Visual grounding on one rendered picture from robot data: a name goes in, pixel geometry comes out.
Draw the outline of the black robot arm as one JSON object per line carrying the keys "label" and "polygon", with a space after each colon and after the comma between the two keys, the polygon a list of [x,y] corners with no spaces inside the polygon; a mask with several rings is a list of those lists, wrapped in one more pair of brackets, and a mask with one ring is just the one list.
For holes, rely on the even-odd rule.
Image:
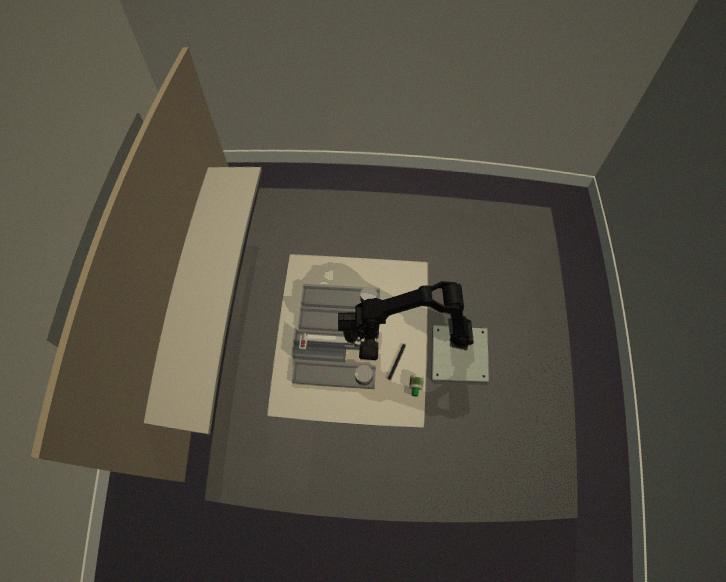
{"label": "black robot arm", "polygon": [[[432,300],[431,291],[437,288],[443,290],[444,306]],[[338,313],[338,331],[343,331],[345,340],[353,343],[358,337],[364,339],[361,330],[367,333],[376,332],[379,324],[386,324],[386,319],[390,315],[420,306],[450,314],[451,319],[448,322],[450,347],[467,350],[468,345],[474,343],[471,320],[463,316],[462,286],[449,281],[440,281],[432,286],[424,285],[417,290],[384,300],[366,299],[355,306],[355,312]]]}

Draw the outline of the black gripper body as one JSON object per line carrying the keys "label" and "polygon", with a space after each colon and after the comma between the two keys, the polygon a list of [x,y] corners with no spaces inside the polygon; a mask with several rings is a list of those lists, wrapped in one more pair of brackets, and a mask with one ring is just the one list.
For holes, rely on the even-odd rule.
{"label": "black gripper body", "polygon": [[365,346],[360,347],[359,358],[365,360],[377,360],[379,348],[377,348],[377,342],[375,339],[379,338],[379,328],[373,333],[367,333],[364,330],[361,330],[361,333],[364,335]]}

